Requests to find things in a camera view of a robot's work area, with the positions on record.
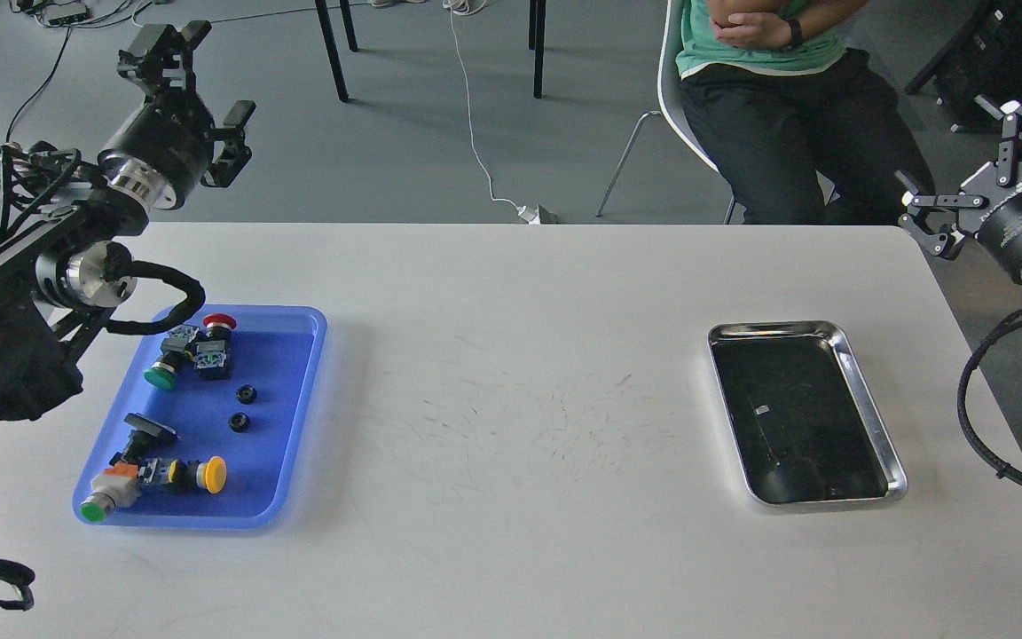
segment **yellow button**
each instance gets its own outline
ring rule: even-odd
[[[206,489],[207,493],[213,495],[219,493],[220,490],[224,489],[225,483],[227,483],[227,462],[224,461],[223,457],[216,454],[215,457],[204,462],[202,466],[203,470],[199,473],[199,480],[203,488]]]

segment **person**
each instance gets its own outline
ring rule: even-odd
[[[867,1],[685,4],[685,118],[746,224],[895,224],[897,170],[933,191],[896,91],[836,32]],[[826,206],[817,172],[838,195]]]

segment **green button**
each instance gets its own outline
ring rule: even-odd
[[[176,390],[176,375],[166,371],[164,368],[146,368],[144,378],[159,390]]]
[[[84,504],[81,505],[81,507],[78,510],[80,510],[82,516],[85,517],[86,521],[90,522],[104,521],[104,515],[105,515],[104,508],[98,506],[97,504],[93,504],[92,501],[85,502]]]

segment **hand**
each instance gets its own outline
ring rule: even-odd
[[[791,28],[786,20],[769,11],[733,13],[731,26],[723,28],[709,17],[709,28],[717,41],[738,49],[779,49],[791,41]]]

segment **green t-shirt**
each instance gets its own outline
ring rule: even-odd
[[[791,0],[778,11],[779,16],[795,15],[809,0]],[[807,40],[790,52],[747,50],[717,41],[709,28],[709,5],[704,0],[689,0],[682,15],[681,39],[684,50],[677,54],[677,69],[685,77],[706,62],[727,62],[761,73],[799,73],[824,67],[843,54],[843,41],[834,29]]]

